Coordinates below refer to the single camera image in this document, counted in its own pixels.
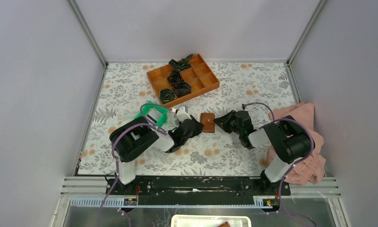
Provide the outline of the green plastic card box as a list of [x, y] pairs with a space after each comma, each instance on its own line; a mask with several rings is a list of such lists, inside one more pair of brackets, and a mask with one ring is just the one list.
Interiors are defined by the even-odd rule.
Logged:
[[164, 108], [162, 105], [155, 104], [152, 101], [148, 101], [146, 105], [141, 106], [141, 110], [136, 115], [135, 119], [144, 114], [153, 124], [161, 127], [167, 121], [167, 113], [167, 108]]

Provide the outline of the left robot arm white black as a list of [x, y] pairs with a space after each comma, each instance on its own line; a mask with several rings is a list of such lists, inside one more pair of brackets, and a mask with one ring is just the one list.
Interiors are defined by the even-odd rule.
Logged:
[[[176, 115], [179, 125], [169, 131], [162, 128], [167, 111]], [[140, 107], [140, 116], [111, 133], [111, 154], [116, 159], [117, 189], [130, 194], [135, 188], [135, 160], [150, 148], [165, 153], [178, 151], [186, 142], [201, 134], [204, 125], [182, 106], [178, 109], [146, 103]]]

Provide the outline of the brown leather card holder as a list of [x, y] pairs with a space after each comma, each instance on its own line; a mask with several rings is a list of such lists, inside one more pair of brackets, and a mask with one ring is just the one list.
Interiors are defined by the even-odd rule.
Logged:
[[214, 113], [201, 113], [200, 123], [203, 124], [202, 132], [214, 133], [215, 132], [215, 114]]

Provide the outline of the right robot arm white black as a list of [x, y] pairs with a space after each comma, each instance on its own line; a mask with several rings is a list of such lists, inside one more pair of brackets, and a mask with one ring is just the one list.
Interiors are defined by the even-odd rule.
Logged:
[[256, 129], [248, 111], [234, 111], [216, 118], [213, 122], [226, 133], [236, 133], [242, 146], [247, 149], [271, 144], [276, 157], [261, 173], [260, 190], [271, 195], [278, 189], [278, 181], [296, 161], [306, 157], [314, 149], [314, 140], [305, 127], [291, 116], [278, 119]]

